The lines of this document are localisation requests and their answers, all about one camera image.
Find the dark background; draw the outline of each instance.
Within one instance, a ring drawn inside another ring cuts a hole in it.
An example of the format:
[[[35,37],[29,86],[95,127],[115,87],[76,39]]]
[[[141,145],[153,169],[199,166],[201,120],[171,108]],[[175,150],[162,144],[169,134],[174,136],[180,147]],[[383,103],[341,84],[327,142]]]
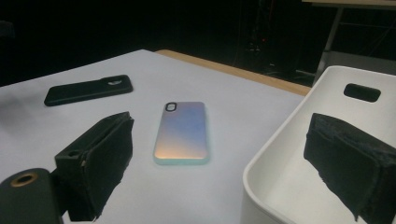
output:
[[[171,49],[310,85],[335,8],[297,0],[3,0],[0,86],[138,49]],[[347,9],[333,48],[396,60],[395,11]]]

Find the iridescent phone case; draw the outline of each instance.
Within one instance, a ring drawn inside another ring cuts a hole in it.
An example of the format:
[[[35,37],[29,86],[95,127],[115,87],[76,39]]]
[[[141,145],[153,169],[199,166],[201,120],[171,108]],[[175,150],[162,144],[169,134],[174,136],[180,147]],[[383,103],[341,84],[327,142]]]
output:
[[[205,105],[172,102],[165,105],[154,149],[158,164],[204,164],[209,160]]]

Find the white table surface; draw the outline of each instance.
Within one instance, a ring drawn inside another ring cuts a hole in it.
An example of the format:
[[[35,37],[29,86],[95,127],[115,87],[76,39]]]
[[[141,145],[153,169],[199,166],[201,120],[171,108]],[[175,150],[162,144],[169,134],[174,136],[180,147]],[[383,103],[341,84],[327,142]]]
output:
[[[125,74],[134,91],[47,107],[50,87]],[[134,156],[96,223],[239,223],[242,173],[303,96],[139,50],[0,88],[0,181],[54,156],[100,119],[129,111]],[[152,153],[164,104],[205,103],[211,159],[161,166]],[[64,222],[69,223],[68,215]]]

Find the white plastic container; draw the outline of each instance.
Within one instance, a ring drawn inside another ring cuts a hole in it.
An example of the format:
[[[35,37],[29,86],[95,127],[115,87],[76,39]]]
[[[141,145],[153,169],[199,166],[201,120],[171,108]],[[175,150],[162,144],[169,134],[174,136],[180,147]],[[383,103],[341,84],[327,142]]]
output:
[[[347,84],[378,89],[374,103],[344,95]],[[241,224],[343,224],[358,222],[304,159],[313,113],[356,126],[396,147],[396,76],[333,66],[245,169]]]

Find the white tray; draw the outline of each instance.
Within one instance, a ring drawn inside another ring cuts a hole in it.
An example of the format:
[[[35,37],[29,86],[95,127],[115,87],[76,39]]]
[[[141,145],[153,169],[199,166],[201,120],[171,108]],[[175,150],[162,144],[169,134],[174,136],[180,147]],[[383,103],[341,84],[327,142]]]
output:
[[[347,97],[347,84],[378,89],[374,103]],[[245,169],[241,223],[356,223],[304,159],[305,135],[313,113],[358,127],[396,147],[396,77],[333,66]],[[358,223],[365,223],[359,218]]]

